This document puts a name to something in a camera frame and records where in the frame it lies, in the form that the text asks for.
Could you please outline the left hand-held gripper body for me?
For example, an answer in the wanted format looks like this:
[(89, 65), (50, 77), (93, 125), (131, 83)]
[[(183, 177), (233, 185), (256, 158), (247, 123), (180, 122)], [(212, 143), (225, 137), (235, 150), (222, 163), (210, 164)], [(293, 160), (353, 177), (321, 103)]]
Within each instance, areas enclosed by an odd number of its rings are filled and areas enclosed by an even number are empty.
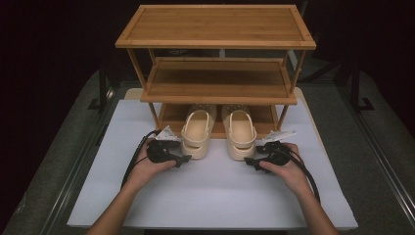
[(147, 154), (152, 163), (174, 161), (177, 155), (171, 154), (170, 150), (176, 148), (167, 148), (167, 141), (179, 141), (169, 125), (157, 134), (155, 140), (148, 144)]

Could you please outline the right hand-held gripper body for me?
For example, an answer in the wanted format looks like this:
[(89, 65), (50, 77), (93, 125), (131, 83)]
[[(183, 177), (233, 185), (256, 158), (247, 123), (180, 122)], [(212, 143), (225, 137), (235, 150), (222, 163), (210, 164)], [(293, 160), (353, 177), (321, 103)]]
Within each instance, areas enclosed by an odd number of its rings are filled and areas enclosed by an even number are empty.
[(266, 154), (266, 161), (271, 162), (275, 165), (285, 165), (291, 159), (291, 149), (281, 143), (281, 140), (294, 136), (296, 132), (293, 131), (273, 131), (271, 130), (262, 139), (262, 146), (265, 146), (270, 149), (270, 153)]

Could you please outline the beige clog shoe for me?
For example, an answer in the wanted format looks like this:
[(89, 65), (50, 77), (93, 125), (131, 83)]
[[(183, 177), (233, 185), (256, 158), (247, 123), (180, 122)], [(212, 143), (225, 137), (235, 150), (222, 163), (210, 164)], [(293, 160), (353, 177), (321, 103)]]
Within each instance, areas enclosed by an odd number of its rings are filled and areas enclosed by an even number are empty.
[(216, 116), (217, 107), (213, 104), (194, 104), (190, 107), (181, 130), (181, 151), (184, 155), (198, 160), (207, 154)]
[(224, 105), (221, 117), (230, 157), (236, 161), (252, 158), (256, 130), (249, 108), (245, 105)]

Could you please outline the wooden shoe rack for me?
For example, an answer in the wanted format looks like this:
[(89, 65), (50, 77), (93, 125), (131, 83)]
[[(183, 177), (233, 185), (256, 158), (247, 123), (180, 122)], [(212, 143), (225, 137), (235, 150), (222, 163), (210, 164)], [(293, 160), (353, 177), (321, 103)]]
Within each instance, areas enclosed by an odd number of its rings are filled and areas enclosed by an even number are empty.
[[(294, 50), (316, 44), (294, 5), (142, 5), (116, 47), (134, 66), (138, 49)], [(193, 104), (248, 106), (258, 137), (281, 128), (296, 104), (298, 73), (286, 57), (163, 57), (152, 55), (148, 75), (138, 76), (141, 100), (155, 127), (180, 132)]]

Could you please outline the person's left hand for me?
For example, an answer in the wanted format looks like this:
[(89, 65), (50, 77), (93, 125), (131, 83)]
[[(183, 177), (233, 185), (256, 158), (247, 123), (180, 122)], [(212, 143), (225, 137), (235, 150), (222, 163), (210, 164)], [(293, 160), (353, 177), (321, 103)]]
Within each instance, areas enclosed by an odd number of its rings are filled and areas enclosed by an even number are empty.
[(123, 189), (137, 193), (159, 172), (170, 169), (176, 165), (175, 161), (167, 161), (155, 164), (149, 160), (147, 146), (153, 141), (154, 138), (148, 139), (138, 153), (134, 166), (123, 185)]

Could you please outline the person's right hand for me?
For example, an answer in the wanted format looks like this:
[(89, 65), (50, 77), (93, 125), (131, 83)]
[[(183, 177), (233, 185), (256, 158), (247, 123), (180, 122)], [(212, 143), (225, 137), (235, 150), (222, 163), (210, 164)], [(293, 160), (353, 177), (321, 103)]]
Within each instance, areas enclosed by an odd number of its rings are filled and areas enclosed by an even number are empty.
[(269, 162), (261, 161), (259, 165), (278, 176), (280, 176), (287, 187), (297, 196), (309, 195), (313, 197), (313, 191), (310, 188), (306, 175), (300, 167), (293, 161), (285, 165), (276, 165)]

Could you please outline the black metal stand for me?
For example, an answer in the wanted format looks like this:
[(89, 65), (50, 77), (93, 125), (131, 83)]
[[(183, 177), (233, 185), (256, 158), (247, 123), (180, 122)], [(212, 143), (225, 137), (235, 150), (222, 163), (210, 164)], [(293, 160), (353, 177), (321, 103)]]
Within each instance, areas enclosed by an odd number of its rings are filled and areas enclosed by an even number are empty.
[(346, 86), (350, 82), (349, 100), (353, 109), (361, 111), (374, 111), (374, 107), (368, 98), (360, 98), (360, 68), (356, 60), (345, 60), (340, 66), (336, 75), (336, 83)]
[(103, 62), (98, 69), (98, 84), (99, 97), (90, 102), (88, 109), (97, 110), (101, 114), (111, 99), (111, 91), (113, 89), (111, 69), (108, 62)]

